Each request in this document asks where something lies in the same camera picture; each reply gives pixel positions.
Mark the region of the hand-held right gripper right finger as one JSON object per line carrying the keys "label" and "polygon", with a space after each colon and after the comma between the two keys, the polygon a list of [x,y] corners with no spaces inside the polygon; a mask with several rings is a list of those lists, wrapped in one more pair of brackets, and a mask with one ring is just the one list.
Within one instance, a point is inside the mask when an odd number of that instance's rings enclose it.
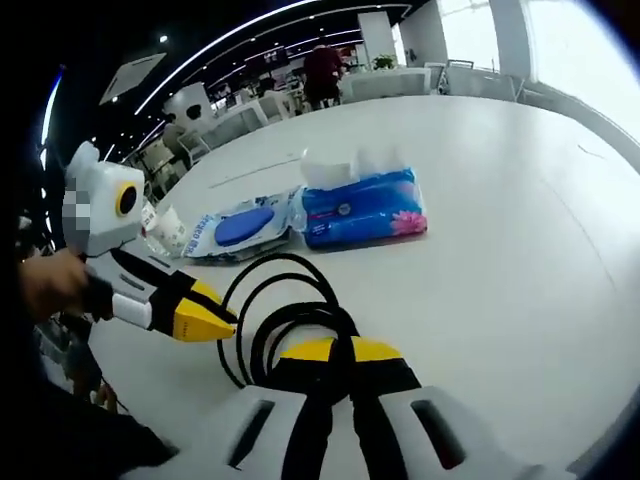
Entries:
{"label": "hand-held right gripper right finger", "polygon": [[354,428],[372,479],[568,479],[508,454],[471,409],[424,386],[402,354],[351,338]]}

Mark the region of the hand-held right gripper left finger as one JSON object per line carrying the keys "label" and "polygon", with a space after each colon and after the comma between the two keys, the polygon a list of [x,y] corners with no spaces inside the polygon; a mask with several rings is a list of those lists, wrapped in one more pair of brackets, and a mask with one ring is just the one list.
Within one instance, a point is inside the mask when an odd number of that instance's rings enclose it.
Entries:
{"label": "hand-held right gripper left finger", "polygon": [[248,386],[214,410],[188,448],[164,465],[166,479],[280,479],[308,396]]}

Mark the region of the person's left hand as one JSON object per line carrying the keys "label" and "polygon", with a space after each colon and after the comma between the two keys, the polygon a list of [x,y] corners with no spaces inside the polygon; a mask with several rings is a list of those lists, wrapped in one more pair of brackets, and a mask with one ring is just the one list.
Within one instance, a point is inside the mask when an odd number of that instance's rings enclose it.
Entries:
{"label": "person's left hand", "polygon": [[84,262],[64,248],[50,256],[33,256],[18,265],[21,291],[30,317],[40,323],[56,313],[81,316],[88,286]]}

